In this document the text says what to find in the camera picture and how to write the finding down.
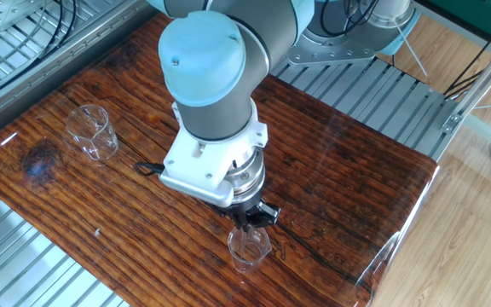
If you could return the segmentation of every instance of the wood grain surface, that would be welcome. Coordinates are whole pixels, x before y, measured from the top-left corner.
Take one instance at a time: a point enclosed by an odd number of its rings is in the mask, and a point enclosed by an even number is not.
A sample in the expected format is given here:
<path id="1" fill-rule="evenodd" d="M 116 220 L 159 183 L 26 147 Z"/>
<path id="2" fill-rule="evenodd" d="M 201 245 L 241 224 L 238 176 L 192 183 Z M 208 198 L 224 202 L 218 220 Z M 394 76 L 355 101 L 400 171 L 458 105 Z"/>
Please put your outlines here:
<path id="1" fill-rule="evenodd" d="M 178 129 L 156 52 L 168 22 L 150 20 L 0 130 L 0 198 L 134 306 L 368 304 L 373 280 L 361 276 L 436 163 L 266 78 L 253 95 L 269 126 L 263 197 L 282 212 L 268 229 L 272 252 L 241 275 L 229 220 L 132 168 L 161 162 Z M 84 104 L 104 107 L 117 131 L 105 164 L 66 131 Z"/>

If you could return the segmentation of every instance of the light blue robot joint cap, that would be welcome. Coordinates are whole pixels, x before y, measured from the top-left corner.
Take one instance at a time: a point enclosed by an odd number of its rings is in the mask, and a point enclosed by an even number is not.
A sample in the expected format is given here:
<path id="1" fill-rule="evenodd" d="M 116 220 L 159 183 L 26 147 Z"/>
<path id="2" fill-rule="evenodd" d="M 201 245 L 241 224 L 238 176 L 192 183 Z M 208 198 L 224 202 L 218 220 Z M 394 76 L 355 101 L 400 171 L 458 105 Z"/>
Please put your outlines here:
<path id="1" fill-rule="evenodd" d="M 164 29 L 159 57 L 174 98 L 186 106 L 204 107 L 236 86 L 246 65 L 246 46 L 233 20 L 198 11 Z"/>

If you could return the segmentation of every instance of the robotic arm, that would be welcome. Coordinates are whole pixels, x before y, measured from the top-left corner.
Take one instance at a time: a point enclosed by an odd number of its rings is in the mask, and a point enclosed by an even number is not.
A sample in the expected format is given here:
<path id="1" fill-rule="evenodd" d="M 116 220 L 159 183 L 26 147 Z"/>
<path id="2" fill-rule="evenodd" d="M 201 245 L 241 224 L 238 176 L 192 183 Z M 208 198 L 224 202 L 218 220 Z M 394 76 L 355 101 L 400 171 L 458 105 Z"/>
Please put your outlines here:
<path id="1" fill-rule="evenodd" d="M 252 91 L 314 15 L 314 0 L 148 0 L 173 20 L 159 57 L 180 129 L 160 180 L 203 200 L 236 227 L 274 224 L 262 199 L 263 148 Z"/>

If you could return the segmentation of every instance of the metal rod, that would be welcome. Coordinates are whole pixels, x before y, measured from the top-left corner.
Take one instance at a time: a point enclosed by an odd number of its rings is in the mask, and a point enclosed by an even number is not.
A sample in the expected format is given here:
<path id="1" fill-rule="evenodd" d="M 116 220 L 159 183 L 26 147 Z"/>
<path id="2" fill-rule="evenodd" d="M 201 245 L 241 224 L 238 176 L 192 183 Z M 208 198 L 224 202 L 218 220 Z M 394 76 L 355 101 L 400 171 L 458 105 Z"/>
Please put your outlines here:
<path id="1" fill-rule="evenodd" d="M 471 89 L 465 94 L 464 99 L 456 106 L 454 112 L 461 117 L 467 116 L 472 108 L 488 93 L 491 89 L 491 62 L 484 69 L 478 80 Z"/>

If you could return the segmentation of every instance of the glossy epoxy tabletop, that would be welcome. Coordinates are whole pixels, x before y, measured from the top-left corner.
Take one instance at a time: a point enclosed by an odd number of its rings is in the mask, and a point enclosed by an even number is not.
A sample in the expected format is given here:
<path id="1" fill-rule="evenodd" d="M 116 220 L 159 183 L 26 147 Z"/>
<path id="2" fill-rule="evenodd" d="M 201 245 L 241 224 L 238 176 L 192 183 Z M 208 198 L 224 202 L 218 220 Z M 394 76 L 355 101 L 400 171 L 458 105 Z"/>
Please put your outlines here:
<path id="1" fill-rule="evenodd" d="M 253 95 L 269 126 L 263 195 L 282 212 L 263 266 L 241 275 L 228 219 L 132 168 L 162 161 L 178 129 L 156 52 L 168 22 L 150 20 L 0 130 L 0 198 L 132 305 L 365 305 L 384 273 L 377 254 L 436 163 L 267 77 Z M 66 132 L 83 104 L 117 131 L 106 164 Z"/>

